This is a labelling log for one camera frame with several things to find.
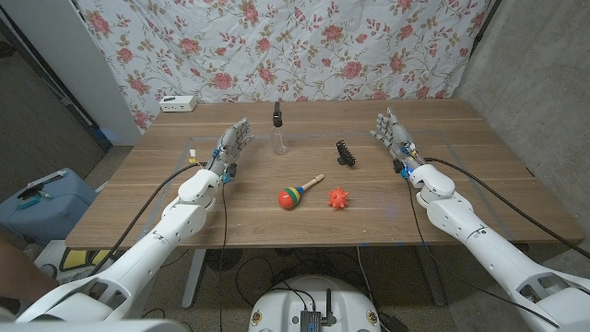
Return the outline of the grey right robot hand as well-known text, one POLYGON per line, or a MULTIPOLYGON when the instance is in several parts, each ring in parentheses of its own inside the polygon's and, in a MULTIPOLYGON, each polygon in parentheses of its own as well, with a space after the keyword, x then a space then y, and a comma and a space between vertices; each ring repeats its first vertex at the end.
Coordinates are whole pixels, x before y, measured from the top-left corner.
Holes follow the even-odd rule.
POLYGON ((419 154, 411 134, 399 122, 392 107, 386 113, 378 113, 376 125, 370 134, 386 146, 394 159, 394 165, 401 170, 413 172, 426 163, 419 154))

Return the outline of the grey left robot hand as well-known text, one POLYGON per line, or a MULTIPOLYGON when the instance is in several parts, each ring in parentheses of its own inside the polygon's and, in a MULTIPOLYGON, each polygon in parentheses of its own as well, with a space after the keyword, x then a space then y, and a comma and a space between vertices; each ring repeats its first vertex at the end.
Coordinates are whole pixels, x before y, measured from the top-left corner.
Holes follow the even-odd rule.
POLYGON ((217 174, 224 184, 229 182, 236 175, 237 160, 242 150, 253 139, 248 119, 242 118, 218 139, 206 168, 217 174))

